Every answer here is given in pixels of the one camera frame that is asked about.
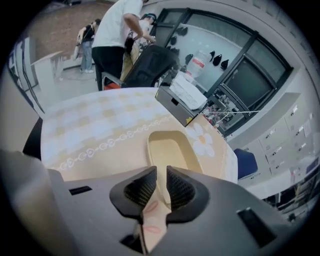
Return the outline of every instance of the person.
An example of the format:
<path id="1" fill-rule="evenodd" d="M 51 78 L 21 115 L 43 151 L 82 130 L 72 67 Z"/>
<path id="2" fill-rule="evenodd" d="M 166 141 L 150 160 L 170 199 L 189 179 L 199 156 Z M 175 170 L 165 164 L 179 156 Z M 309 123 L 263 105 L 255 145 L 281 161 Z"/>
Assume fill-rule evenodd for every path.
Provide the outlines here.
<path id="1" fill-rule="evenodd" d="M 148 0 L 119 0 L 105 13 L 94 36 L 92 58 L 95 64 L 98 90 L 103 90 L 102 72 L 120 79 L 125 53 L 125 42 L 130 30 L 135 40 L 143 36 L 139 25 L 143 3 Z"/>
<path id="2" fill-rule="evenodd" d="M 143 36 L 138 40 L 134 40 L 134 38 L 137 36 L 136 33 L 130 31 L 128 39 L 126 41 L 127 46 L 126 52 L 124 53 L 125 58 L 123 71 L 120 78 L 121 81 L 125 80 L 128 73 L 137 61 L 141 45 L 145 44 L 147 41 L 150 41 L 153 44 L 156 42 L 154 37 L 149 34 L 150 26 L 154 25 L 156 21 L 157 16 L 154 13 L 146 13 L 145 15 L 143 15 L 143 17 L 139 21 L 139 25 L 143 31 Z"/>
<path id="3" fill-rule="evenodd" d="M 78 39 L 82 47 L 81 72 L 94 72 L 92 69 L 92 44 L 94 40 L 93 36 L 97 32 L 100 22 L 101 19 L 97 18 L 94 22 L 83 27 L 79 31 Z"/>

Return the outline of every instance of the red label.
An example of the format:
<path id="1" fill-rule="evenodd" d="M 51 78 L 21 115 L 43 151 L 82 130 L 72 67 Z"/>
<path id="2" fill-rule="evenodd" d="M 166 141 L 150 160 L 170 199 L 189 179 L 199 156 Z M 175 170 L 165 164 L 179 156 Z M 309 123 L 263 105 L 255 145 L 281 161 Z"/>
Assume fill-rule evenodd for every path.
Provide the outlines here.
<path id="1" fill-rule="evenodd" d="M 201 68 L 203 68 L 205 66 L 205 64 L 203 64 L 202 62 L 200 62 L 199 60 L 197 59 L 193 59 L 192 60 L 193 63 L 197 64 L 198 66 L 200 66 Z"/>

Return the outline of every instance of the beige tray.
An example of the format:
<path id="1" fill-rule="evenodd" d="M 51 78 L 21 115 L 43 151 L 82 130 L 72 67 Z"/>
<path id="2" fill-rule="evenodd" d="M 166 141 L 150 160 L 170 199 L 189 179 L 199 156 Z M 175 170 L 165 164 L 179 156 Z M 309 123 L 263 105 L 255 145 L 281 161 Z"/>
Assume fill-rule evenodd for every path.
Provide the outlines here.
<path id="1" fill-rule="evenodd" d="M 154 131 L 147 143 L 148 163 L 157 166 L 157 184 L 166 204 L 170 204 L 167 191 L 167 166 L 203 173 L 198 158 L 186 135 L 181 131 Z"/>

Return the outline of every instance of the window frame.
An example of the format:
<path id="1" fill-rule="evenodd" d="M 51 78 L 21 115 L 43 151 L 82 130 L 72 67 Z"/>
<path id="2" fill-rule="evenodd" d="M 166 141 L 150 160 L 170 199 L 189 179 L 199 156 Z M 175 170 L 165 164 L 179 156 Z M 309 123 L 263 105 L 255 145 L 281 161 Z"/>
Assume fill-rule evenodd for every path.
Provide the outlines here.
<path id="1" fill-rule="evenodd" d="M 179 20 L 176 22 L 176 24 L 172 23 L 165 23 L 164 20 L 167 17 L 168 13 L 170 12 L 181 12 L 181 16 L 179 17 Z M 223 72 L 223 74 L 217 79 L 217 81 L 211 86 L 211 88 L 204 93 L 204 95 L 210 99 L 213 96 L 214 91 L 219 88 L 222 91 L 226 91 L 228 94 L 228 97 L 241 105 L 241 108 L 239 108 L 242 112 L 250 112 L 250 111 L 259 111 L 261 110 L 272 98 L 273 96 L 278 92 L 278 90 L 283 86 L 283 84 L 286 82 L 288 77 L 290 76 L 291 72 L 293 71 L 293 67 L 290 66 L 290 64 L 287 62 L 287 60 L 280 54 L 280 52 L 271 44 L 269 43 L 265 38 L 263 38 L 258 31 L 252 30 L 251 28 L 243 25 L 240 22 L 237 22 L 231 18 L 225 17 L 220 14 L 216 14 L 209 11 L 204 10 L 198 10 L 198 9 L 190 9 L 190 8 L 164 8 L 158 18 L 156 26 L 154 26 L 151 30 L 151 35 L 155 34 L 155 31 L 157 27 L 166 27 L 166 28 L 172 28 L 170 34 L 168 35 L 167 39 L 165 40 L 165 44 L 163 47 L 167 47 L 171 37 L 174 35 L 176 29 L 180 26 L 180 24 L 186 24 L 188 20 L 191 18 L 192 15 L 202 15 L 206 17 L 211 17 L 213 19 L 218 19 L 220 21 L 226 22 L 232 26 L 235 26 L 244 32 L 248 33 L 250 35 L 248 41 L 243 46 L 241 51 L 238 53 L 238 55 L 235 57 L 235 59 L 229 63 L 226 70 Z M 273 80 L 270 74 L 262 67 L 261 64 L 259 64 L 255 59 L 253 59 L 247 52 L 250 49 L 250 47 L 253 45 L 255 41 L 259 41 L 263 46 L 265 46 L 270 52 L 280 61 L 280 63 L 284 66 L 285 71 L 281 75 L 281 77 L 278 79 L 277 82 Z M 228 79 L 228 77 L 232 74 L 234 70 L 240 65 L 240 63 L 243 60 L 247 60 L 252 64 L 268 81 L 268 83 L 271 85 L 272 89 L 270 92 L 266 93 L 264 96 L 264 99 L 261 103 L 258 104 L 257 107 L 255 107 L 253 110 L 249 110 L 250 106 L 246 106 L 237 95 L 235 95 L 231 89 L 228 88 L 227 85 L 224 84 L 224 82 Z M 220 132 L 226 137 L 230 134 L 232 134 L 234 131 L 236 131 L 238 128 L 243 126 L 246 122 L 248 122 L 252 117 L 254 117 L 257 113 L 243 113 L 244 119 L 237 123 L 236 125 L 232 126 L 227 131 L 223 131 L 221 129 Z"/>

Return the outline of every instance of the black slot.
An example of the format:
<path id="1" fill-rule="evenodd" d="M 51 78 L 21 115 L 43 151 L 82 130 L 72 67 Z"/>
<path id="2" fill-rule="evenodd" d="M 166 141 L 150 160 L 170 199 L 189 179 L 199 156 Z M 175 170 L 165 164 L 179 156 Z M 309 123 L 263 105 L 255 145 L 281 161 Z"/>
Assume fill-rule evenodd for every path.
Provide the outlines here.
<path id="1" fill-rule="evenodd" d="M 260 248 L 269 244 L 276 238 L 270 229 L 262 222 L 256 213 L 247 208 L 237 212 L 240 219 L 243 221 Z"/>
<path id="2" fill-rule="evenodd" d="M 84 193 L 84 192 L 88 192 L 90 190 L 92 190 L 92 188 L 89 186 L 81 186 L 81 187 L 69 189 L 71 195 L 73 195 L 73 196 Z"/>
<path id="3" fill-rule="evenodd" d="M 175 100 L 174 98 L 172 98 L 171 102 L 176 106 L 179 104 L 179 102 L 177 100 Z"/>

